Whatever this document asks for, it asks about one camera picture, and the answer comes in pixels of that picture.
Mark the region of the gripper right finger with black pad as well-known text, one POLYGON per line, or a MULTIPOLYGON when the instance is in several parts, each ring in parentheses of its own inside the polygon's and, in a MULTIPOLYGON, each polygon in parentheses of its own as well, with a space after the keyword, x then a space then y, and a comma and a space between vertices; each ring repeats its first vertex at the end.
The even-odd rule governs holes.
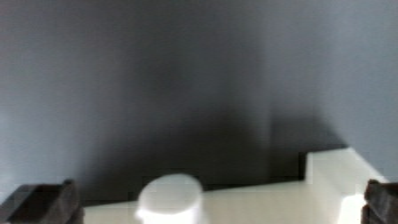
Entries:
POLYGON ((367 181, 360 224, 398 224, 398 182, 367 181))

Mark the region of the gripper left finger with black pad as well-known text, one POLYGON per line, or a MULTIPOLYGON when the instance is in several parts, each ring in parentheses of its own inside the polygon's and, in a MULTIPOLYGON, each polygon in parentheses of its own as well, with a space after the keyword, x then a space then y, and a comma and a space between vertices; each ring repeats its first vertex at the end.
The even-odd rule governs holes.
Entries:
POLYGON ((0 204, 0 224, 83 224, 74 181, 21 185, 0 204))

